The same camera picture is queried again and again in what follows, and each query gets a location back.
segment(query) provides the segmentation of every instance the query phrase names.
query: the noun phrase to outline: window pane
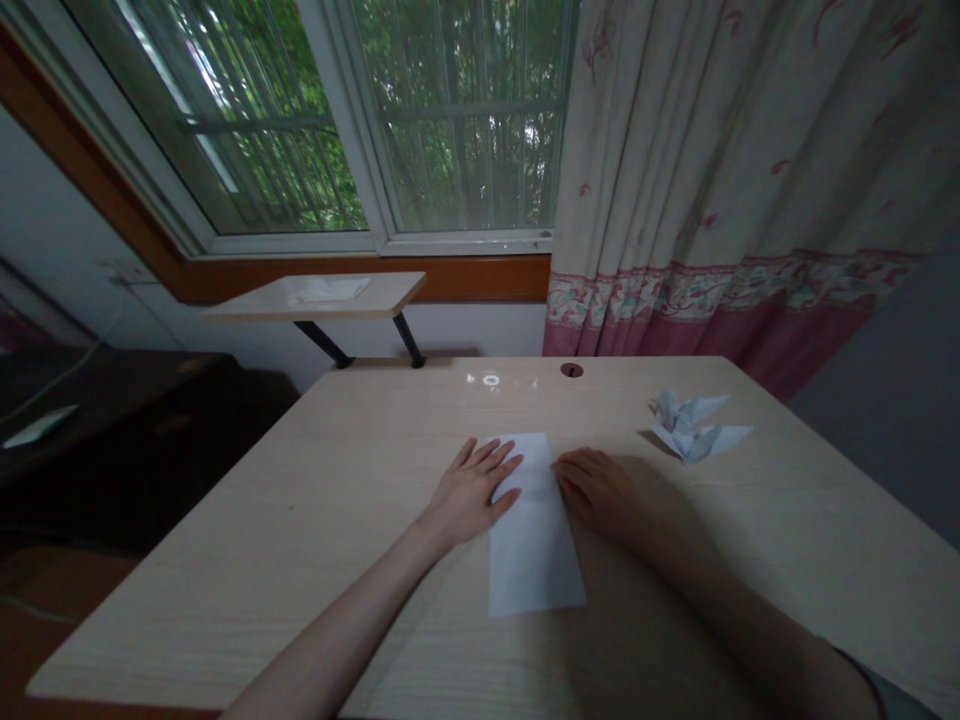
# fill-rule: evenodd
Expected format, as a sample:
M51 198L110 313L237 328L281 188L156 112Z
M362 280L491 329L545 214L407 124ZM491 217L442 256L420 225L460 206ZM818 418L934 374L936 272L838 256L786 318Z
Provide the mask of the window pane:
M295 0L64 0L220 234L366 227Z
M398 228L552 227L574 0L352 0Z

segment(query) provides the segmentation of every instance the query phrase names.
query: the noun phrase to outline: sleeve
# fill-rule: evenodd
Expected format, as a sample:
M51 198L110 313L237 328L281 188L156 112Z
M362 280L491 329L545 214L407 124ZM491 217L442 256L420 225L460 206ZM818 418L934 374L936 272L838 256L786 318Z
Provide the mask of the sleeve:
M912 695L898 688L886 678L878 675L866 665L861 665L843 650L834 648L866 678L873 689L873 696L880 708L880 717L884 720L940 720L930 708L923 705Z

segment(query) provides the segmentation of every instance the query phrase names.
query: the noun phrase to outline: desk hole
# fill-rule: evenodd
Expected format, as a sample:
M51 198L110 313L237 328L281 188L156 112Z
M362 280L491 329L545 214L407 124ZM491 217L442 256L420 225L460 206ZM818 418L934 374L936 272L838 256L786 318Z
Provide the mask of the desk hole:
M560 366L560 372L567 377L580 377L583 375L583 368L576 363L564 363Z

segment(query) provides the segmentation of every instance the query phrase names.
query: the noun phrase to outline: floor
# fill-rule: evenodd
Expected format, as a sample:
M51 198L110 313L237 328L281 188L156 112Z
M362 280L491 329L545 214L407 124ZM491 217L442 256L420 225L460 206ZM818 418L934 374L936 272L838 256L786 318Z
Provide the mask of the floor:
M212 720L216 713L38 700L24 688L136 560L48 546L0 547L0 717L5 720Z

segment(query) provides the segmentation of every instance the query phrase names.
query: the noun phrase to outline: hand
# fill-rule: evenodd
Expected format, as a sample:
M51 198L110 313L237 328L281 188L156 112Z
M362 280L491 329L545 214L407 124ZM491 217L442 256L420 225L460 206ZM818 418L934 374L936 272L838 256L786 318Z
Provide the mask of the hand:
M551 467L567 505L592 530L633 547L646 510L626 470L591 448L564 453Z
M490 528L520 497L514 488L490 504L493 491L523 462L523 455L503 462L513 445L511 440L498 450L500 441L492 440L474 452L477 439L470 438L443 474L417 525L444 552Z

